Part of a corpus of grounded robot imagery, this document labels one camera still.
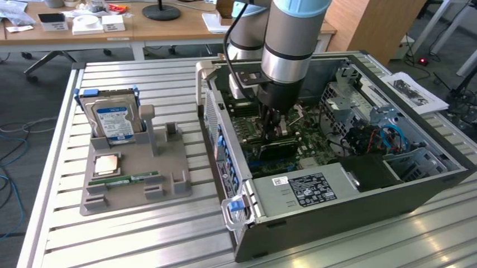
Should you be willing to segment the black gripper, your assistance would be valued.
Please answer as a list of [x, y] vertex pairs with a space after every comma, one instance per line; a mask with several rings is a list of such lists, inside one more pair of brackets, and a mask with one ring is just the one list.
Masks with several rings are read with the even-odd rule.
[[300, 88], [302, 80], [287, 84], [271, 81], [260, 84], [256, 97], [267, 108], [276, 110], [280, 114], [287, 114], [298, 101]]

